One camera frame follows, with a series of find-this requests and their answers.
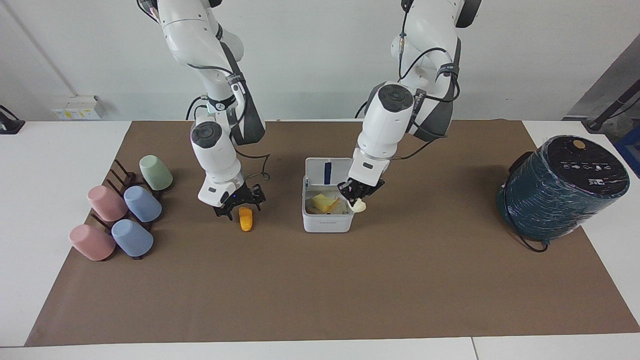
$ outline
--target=brown mat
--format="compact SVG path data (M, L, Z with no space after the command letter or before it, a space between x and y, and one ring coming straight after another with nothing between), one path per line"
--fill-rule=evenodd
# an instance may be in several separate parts
M393 162L347 234L304 232L301 179L307 157L350 156L360 124L269 123L243 147L273 153L271 180L249 181L268 199L251 233L198 202L190 125L131 126L118 159L135 170L156 154L175 174L156 244L142 261L71 250L28 346L640 331L582 229L534 254L502 221L496 191L535 148L520 122L457 121ZM399 154L419 145L407 138Z

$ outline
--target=blue cup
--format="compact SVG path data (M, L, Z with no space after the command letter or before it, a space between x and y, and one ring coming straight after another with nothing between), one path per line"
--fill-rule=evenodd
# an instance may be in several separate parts
M142 222L151 222L162 213L162 205L150 192L140 186L132 186L124 192L127 207Z
M142 225L125 219L111 228L111 235L124 252L132 258L138 258L151 250L154 237Z

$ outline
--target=white plastic box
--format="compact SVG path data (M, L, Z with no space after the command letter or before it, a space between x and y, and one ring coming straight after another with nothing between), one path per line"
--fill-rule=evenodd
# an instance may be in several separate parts
M347 205L346 214L315 215L307 213L311 198L323 193L327 197L340 197L337 185L346 181L351 168L350 158L307 158L302 182L302 220L308 233L346 233L351 227L353 210Z

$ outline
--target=pink cup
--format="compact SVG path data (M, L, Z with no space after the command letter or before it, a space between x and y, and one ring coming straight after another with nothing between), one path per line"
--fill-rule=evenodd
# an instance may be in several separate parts
M123 218L129 208L121 196L104 185L96 186L87 195L91 207L98 216L107 222L115 222Z
M116 241L104 230L91 225L80 225L69 234L71 244L89 260L100 261L109 257L116 248Z

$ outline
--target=robotic arm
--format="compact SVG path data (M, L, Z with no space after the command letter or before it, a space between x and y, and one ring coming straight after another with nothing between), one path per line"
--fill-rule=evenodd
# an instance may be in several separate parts
M480 2L402 1L406 34L403 29L391 46L400 63L399 80L382 83L371 92L349 178L338 185L354 211L363 211L362 199L385 184L382 173L405 133L427 144L446 137L453 100L460 94L460 40L455 28L471 24Z
M242 41L213 15L222 0L137 1L162 25L173 57L197 71L207 90L208 115L198 117L191 128L191 144L205 170L198 198L229 219L241 204L255 204L259 210L266 198L259 184L247 187L235 145L258 142L265 123L237 64L244 54Z

